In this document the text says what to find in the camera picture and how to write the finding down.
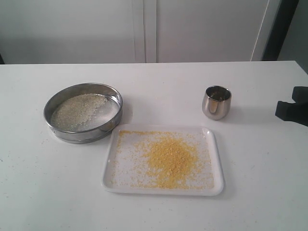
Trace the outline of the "yellow white grain pile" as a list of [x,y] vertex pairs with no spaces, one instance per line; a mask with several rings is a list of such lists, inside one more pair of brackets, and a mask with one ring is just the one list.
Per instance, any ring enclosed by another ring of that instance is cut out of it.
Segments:
[[105,96],[93,93],[72,97],[57,107],[51,116],[51,124],[63,131],[78,131],[106,103]]

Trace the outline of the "white rectangular plastic tray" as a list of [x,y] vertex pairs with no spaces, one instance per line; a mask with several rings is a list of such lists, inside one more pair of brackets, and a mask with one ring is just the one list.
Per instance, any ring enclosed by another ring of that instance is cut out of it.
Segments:
[[113,193],[218,195],[224,179],[216,138],[202,126],[120,125],[102,185]]

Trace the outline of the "stainless steel cup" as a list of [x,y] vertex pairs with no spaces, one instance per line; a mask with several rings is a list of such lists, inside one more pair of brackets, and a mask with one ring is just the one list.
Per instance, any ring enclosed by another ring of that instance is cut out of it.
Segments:
[[205,90],[202,101],[202,111],[212,120],[224,118],[231,108],[232,94],[229,89],[222,86],[210,86]]

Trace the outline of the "round steel mesh sieve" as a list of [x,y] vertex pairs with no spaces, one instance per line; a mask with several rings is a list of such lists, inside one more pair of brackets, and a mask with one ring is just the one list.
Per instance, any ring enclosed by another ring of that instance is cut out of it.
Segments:
[[53,95],[43,111],[55,137],[74,144],[90,143],[109,135],[119,125],[123,98],[101,83],[77,84]]

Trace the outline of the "dark vertical post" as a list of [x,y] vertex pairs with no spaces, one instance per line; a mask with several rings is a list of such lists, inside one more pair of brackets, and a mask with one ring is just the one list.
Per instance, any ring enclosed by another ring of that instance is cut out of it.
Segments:
[[277,61],[299,0],[281,0],[262,55],[262,61]]

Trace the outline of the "sifted yellow millet grains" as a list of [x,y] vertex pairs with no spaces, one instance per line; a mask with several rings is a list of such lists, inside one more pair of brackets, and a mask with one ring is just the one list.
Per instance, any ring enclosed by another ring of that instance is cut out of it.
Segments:
[[122,130],[115,145],[110,183],[141,189],[214,188],[211,159],[195,134]]

